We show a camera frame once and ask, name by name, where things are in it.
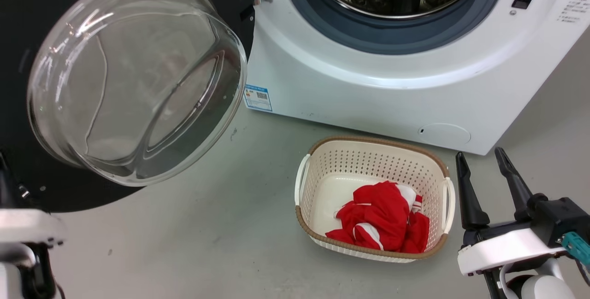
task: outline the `basket handle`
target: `basket handle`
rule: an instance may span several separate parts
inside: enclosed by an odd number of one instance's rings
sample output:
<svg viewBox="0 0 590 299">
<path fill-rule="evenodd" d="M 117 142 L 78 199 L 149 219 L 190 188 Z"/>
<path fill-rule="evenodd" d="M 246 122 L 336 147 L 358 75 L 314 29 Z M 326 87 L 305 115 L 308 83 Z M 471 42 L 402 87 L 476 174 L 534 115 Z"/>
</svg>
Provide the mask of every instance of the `basket handle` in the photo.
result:
<svg viewBox="0 0 590 299">
<path fill-rule="evenodd" d="M 445 178 L 444 186 L 447 187 L 447 196 L 445 198 L 448 199 L 448 212 L 445 218 L 447 223 L 444 227 L 444 233 L 449 234 L 451 226 L 453 226 L 453 218 L 455 218 L 455 186 L 453 185 L 453 180 L 449 177 Z"/>
<path fill-rule="evenodd" d="M 297 177 L 295 178 L 295 206 L 299 206 L 299 200 L 301 200 L 301 194 L 303 193 L 301 184 L 304 182 L 304 175 L 307 175 L 307 166 L 309 165 L 310 157 L 310 154 L 305 155 L 297 170 Z"/>
</svg>

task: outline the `beige plastic basket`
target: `beige plastic basket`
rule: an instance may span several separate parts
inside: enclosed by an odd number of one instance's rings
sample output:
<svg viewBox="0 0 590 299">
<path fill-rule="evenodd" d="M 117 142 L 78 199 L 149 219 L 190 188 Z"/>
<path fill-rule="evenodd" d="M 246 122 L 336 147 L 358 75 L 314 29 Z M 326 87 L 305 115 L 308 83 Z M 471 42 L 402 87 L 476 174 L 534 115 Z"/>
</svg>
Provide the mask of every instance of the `beige plastic basket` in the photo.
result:
<svg viewBox="0 0 590 299">
<path fill-rule="evenodd" d="M 334 214 L 352 200 L 354 190 L 385 180 L 411 186 L 422 196 L 422 213 L 430 218 L 424 253 L 379 251 L 325 236 L 342 227 Z M 318 142 L 301 161 L 295 180 L 295 213 L 303 230 L 324 248 L 365 259 L 409 263 L 431 257 L 443 247 L 453 225 L 455 188 L 447 167 L 427 150 L 381 139 L 331 137 Z"/>
</svg>

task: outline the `washing machine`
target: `washing machine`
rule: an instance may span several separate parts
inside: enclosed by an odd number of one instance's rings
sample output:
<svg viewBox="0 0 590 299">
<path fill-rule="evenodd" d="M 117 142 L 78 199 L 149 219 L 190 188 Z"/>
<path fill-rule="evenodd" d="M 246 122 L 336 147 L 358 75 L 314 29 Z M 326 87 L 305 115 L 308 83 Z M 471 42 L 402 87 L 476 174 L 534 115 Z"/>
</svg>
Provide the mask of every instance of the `washing machine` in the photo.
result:
<svg viewBox="0 0 590 299">
<path fill-rule="evenodd" d="M 49 211 L 100 206 L 200 159 L 242 101 L 486 154 L 588 5 L 1 0 L 1 179 Z"/>
</svg>

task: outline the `gray floor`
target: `gray floor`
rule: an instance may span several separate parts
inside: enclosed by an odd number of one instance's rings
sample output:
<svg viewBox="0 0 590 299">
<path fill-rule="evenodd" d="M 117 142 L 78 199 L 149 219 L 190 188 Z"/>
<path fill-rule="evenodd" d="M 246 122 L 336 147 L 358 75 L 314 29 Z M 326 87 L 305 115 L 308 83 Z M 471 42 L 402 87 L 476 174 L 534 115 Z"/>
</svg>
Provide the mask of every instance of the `gray floor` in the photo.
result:
<svg viewBox="0 0 590 299">
<path fill-rule="evenodd" d="M 590 211 L 590 33 L 500 140 L 533 192 L 569 196 Z M 310 146 L 357 134 L 241 108 L 221 141 L 177 177 L 111 205 L 62 215 L 70 240 L 52 252 L 68 299 L 487 298 L 463 277 L 459 209 L 445 248 L 425 261 L 377 263 L 312 243 L 295 219 L 295 171 Z M 451 150 L 426 147 L 454 171 Z M 493 221 L 513 206 L 495 159 L 468 155 Z M 571 261 L 566 281 L 587 298 Z"/>
</svg>

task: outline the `laundry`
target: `laundry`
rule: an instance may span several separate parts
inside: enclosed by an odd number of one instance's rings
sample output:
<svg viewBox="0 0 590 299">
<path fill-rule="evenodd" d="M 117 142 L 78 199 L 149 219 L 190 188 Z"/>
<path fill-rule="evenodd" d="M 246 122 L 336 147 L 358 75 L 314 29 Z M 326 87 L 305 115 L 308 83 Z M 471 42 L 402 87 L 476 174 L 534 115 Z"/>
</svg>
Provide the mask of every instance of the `laundry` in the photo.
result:
<svg viewBox="0 0 590 299">
<path fill-rule="evenodd" d="M 422 197 L 409 186 L 392 182 L 362 186 L 335 215 L 342 229 L 326 236 L 381 251 L 422 253 L 430 220 L 421 208 Z"/>
</svg>

